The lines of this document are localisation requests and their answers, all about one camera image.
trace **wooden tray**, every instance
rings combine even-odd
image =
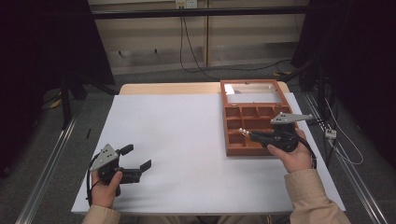
[[[267,148],[250,141],[239,129],[271,131],[271,119],[280,112],[291,113],[277,81],[222,80],[220,86],[227,156],[272,156]]]

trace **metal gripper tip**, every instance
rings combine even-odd
[[[247,131],[247,130],[245,130],[245,129],[243,129],[243,128],[240,128],[240,129],[239,129],[239,132],[240,132],[241,134],[243,134],[244,136],[247,136],[247,137],[248,137],[248,131]]]

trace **human hand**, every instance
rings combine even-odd
[[[302,130],[296,129],[296,133],[305,139],[305,134]],[[278,157],[283,162],[283,165],[289,173],[312,169],[311,153],[301,142],[299,142],[297,148],[290,153],[274,147],[273,145],[268,145],[267,148],[274,156]]]
[[[118,171],[114,174],[110,184],[106,185],[100,180],[99,172],[92,172],[92,204],[113,208],[114,199],[116,198],[116,189],[122,179],[122,172]]]

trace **beige sleeve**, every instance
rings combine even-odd
[[[120,213],[115,210],[91,205],[87,215],[85,215],[83,224],[117,224],[120,221]]]
[[[338,205],[331,201],[323,188],[317,170],[302,170],[285,176],[294,211],[292,224],[350,223]]]

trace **white tabletop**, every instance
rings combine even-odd
[[[293,113],[301,114],[294,95],[285,96]],[[133,169],[152,160],[152,167],[140,183],[120,186],[114,209],[145,216],[290,213],[280,160],[226,156],[221,110],[219,94],[116,96],[94,154],[105,144],[134,144],[120,166]],[[326,193],[345,211],[306,123],[298,125],[318,157]],[[85,198],[84,182],[72,212],[88,211]]]

